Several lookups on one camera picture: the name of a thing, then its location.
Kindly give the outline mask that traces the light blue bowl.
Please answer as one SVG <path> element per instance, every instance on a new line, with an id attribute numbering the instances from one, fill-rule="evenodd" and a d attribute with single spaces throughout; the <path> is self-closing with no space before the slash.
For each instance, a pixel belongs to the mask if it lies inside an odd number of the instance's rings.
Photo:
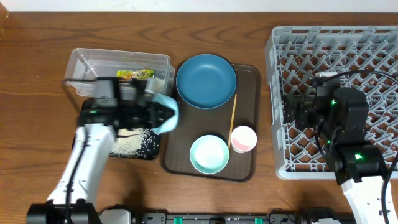
<path id="1" fill-rule="evenodd" d="M 178 125 L 179 108 L 175 99 L 157 93 L 150 103 L 150 121 L 155 134 L 173 131 Z"/>

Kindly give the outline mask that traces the green orange snack wrapper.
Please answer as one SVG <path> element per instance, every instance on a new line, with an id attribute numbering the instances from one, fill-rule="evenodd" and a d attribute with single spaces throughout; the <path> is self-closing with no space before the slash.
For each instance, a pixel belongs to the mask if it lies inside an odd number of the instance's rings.
<path id="1" fill-rule="evenodd" d="M 148 78 L 154 78 L 155 71 L 151 69 L 142 70 L 118 70 L 116 76 L 123 80 L 146 80 Z"/>

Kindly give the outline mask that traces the white tissue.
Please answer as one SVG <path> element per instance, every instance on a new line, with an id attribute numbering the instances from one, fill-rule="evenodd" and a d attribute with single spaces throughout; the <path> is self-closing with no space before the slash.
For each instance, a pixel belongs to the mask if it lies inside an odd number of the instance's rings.
<path id="1" fill-rule="evenodd" d="M 160 78 L 147 79 L 146 91 L 149 93 L 162 93 L 165 86 L 165 80 Z"/>

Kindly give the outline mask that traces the white rice pile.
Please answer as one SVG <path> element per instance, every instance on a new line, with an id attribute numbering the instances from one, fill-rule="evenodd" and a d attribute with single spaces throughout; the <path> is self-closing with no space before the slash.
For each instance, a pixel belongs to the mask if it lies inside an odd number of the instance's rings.
<path id="1" fill-rule="evenodd" d="M 157 135 L 151 129 L 134 128 L 133 130 L 120 129 L 116 143 L 109 155 L 130 159 L 150 159 L 157 146 Z"/>

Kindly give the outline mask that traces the dark blue plate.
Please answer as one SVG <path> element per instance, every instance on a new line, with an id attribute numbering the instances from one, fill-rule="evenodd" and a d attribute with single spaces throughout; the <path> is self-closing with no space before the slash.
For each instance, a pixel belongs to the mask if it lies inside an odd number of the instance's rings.
<path id="1" fill-rule="evenodd" d="M 232 65 L 213 54 L 193 56 L 181 64 L 176 88 L 189 105 L 213 109 L 225 104 L 234 94 L 237 77 Z"/>

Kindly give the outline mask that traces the mint green bowl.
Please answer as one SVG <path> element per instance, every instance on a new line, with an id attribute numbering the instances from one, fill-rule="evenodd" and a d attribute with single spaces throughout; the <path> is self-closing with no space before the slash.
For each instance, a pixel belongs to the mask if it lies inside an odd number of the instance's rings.
<path id="1" fill-rule="evenodd" d="M 202 174 L 217 174 L 229 161 L 226 142 L 215 135 L 204 135 L 196 139 L 190 147 L 190 162 Z"/>

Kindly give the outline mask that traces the pink white cup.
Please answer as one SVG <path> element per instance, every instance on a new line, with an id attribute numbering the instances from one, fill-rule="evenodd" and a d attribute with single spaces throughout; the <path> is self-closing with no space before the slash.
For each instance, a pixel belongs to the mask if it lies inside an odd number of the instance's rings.
<path id="1" fill-rule="evenodd" d="M 257 145 L 257 134 L 248 126 L 238 126 L 231 133 L 231 147 L 237 153 L 253 150 Z"/>

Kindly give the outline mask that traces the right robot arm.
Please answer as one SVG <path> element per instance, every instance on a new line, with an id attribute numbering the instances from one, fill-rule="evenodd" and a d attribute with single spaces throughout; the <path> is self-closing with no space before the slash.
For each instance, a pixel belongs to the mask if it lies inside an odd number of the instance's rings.
<path id="1" fill-rule="evenodd" d="M 299 130 L 313 128 L 318 150 L 349 202 L 356 223 L 397 223 L 390 179 L 382 152 L 366 137 L 369 103 L 361 90 L 342 87 L 343 73 L 318 72 L 310 84 L 314 96 L 285 95 L 284 122 Z"/>

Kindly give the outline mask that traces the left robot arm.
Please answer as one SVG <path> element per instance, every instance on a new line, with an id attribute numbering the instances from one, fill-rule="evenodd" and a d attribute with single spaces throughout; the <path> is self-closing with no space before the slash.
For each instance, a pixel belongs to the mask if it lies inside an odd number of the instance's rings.
<path id="1" fill-rule="evenodd" d="M 73 149 L 63 175 L 45 203 L 33 203 L 27 223 L 135 223 L 132 210 L 117 205 L 98 213 L 98 187 L 121 129 L 174 130 L 178 103 L 152 90 L 153 79 L 99 77 L 79 108 Z"/>

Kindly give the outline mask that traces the grey dishwasher rack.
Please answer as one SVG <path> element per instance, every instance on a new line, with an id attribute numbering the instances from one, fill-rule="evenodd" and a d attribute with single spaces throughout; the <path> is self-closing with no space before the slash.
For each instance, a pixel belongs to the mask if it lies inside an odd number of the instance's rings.
<path id="1" fill-rule="evenodd" d="M 313 130 L 284 123 L 283 96 L 314 95 L 310 79 L 323 71 L 357 71 L 340 77 L 341 86 L 366 94 L 366 139 L 381 150 L 386 164 L 392 164 L 397 154 L 396 26 L 279 26 L 271 32 L 265 56 L 278 178 L 334 178 L 317 150 Z"/>

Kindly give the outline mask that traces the black plastic tray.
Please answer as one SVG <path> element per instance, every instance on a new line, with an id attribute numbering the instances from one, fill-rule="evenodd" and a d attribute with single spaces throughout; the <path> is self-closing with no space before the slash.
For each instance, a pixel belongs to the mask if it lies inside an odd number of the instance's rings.
<path id="1" fill-rule="evenodd" d="M 101 108 L 94 98 L 85 100 L 77 119 L 79 126 L 101 123 L 111 126 L 116 135 L 111 157 L 154 160 L 160 151 L 161 136 L 150 128 L 132 124 L 133 113 L 126 107 Z"/>

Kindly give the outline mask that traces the clear plastic bin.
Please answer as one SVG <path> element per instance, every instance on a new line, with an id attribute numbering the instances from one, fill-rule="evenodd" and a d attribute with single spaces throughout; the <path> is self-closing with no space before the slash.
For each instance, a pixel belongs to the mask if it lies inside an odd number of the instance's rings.
<path id="1" fill-rule="evenodd" d="M 164 54 L 76 48 L 70 56 L 65 78 L 80 96 L 93 96 L 94 79 L 115 77 L 118 70 L 142 69 L 154 70 L 154 78 L 165 80 L 161 94 L 171 94 L 175 69 L 171 66 L 170 57 Z"/>

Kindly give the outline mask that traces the brown serving tray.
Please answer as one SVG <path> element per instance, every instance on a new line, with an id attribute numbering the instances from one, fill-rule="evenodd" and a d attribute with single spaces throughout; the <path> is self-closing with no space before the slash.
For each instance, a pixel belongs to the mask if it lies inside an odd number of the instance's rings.
<path id="1" fill-rule="evenodd" d="M 233 65 L 237 76 L 237 102 L 234 127 L 249 126 L 258 130 L 261 74 L 250 65 Z M 190 175 L 233 182 L 246 182 L 255 172 L 256 150 L 239 154 L 231 151 L 226 167 L 217 174 L 202 174 L 190 162 L 190 147 L 204 135 L 215 135 L 228 141 L 234 97 L 220 107 L 204 110 L 177 98 L 180 119 L 176 129 L 164 139 L 160 163 L 171 174 Z"/>

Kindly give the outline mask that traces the wooden chopstick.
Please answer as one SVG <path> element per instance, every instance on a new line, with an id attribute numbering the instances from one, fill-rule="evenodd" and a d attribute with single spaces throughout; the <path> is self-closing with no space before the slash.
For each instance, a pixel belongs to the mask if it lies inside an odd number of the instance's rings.
<path id="1" fill-rule="evenodd" d="M 231 135 L 233 132 L 234 117 L 235 117 L 235 111 L 236 111 L 236 102 L 237 102 L 237 94 L 234 95 L 233 109 L 231 112 L 231 121 L 230 121 L 229 134 L 228 134 L 228 150 L 230 150 L 230 148 L 231 148 Z"/>

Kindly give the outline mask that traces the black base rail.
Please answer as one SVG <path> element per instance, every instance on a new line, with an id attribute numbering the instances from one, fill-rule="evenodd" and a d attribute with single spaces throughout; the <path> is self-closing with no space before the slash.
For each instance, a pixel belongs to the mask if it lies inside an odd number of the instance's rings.
<path id="1" fill-rule="evenodd" d="M 167 215 L 145 213 L 132 215 L 127 210 L 108 210 L 99 216 L 102 223 L 137 224 L 306 224 L 306 223 L 354 223 L 351 217 L 333 217 L 329 214 L 319 217 L 284 213 L 269 215 Z"/>

